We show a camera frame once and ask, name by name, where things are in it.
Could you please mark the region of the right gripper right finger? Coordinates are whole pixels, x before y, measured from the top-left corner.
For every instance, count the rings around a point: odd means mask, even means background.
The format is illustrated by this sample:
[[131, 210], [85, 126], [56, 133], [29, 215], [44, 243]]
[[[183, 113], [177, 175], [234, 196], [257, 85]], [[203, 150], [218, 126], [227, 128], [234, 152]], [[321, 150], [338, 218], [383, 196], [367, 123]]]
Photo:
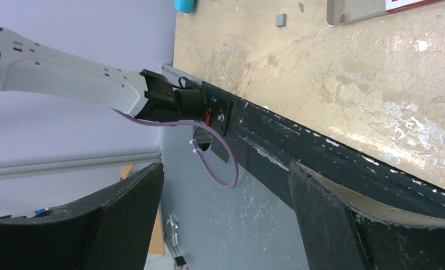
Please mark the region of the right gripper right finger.
[[445, 219], [396, 208], [296, 161], [289, 188], [310, 269], [445, 269]]

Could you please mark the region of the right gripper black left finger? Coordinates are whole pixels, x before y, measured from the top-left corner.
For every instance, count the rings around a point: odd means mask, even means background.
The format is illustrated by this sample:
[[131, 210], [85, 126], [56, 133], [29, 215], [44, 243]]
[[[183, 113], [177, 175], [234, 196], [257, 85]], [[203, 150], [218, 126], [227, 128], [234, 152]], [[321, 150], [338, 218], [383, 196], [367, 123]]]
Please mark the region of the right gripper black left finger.
[[0, 269], [144, 269], [162, 163], [34, 217], [0, 219]]

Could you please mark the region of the red white staple box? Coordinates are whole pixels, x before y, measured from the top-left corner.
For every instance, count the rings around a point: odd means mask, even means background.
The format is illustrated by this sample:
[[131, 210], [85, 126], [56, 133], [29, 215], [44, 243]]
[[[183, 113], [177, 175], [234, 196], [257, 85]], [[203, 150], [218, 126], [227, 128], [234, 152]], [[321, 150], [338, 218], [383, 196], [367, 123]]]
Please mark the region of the red white staple box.
[[343, 25], [409, 10], [439, 0], [328, 0], [326, 21]]

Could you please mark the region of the small staple strip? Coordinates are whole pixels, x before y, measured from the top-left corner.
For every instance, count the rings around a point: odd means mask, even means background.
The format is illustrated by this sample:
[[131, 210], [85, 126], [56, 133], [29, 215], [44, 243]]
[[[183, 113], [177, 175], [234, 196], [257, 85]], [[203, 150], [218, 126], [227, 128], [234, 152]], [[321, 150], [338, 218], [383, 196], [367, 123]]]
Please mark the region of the small staple strip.
[[285, 13], [278, 14], [276, 16], [276, 26], [277, 27], [285, 26], [286, 25], [286, 17], [287, 17], [287, 14], [285, 14]]

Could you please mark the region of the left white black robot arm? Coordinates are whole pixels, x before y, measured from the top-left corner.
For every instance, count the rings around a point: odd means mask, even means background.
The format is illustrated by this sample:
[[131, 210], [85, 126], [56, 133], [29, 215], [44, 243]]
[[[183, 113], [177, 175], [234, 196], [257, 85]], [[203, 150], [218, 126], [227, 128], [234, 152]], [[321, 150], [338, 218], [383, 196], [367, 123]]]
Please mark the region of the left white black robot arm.
[[44, 46], [0, 27], [0, 91], [105, 105], [151, 122], [204, 120], [202, 90], [176, 87], [149, 70], [122, 70]]

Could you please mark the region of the light blue marker tube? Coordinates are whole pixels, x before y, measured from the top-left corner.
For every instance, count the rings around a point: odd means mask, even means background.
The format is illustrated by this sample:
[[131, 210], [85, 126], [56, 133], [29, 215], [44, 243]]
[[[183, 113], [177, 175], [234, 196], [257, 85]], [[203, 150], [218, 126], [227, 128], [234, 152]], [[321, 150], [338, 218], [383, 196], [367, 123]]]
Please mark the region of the light blue marker tube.
[[197, 0], [174, 0], [176, 11], [190, 14], [195, 10]]

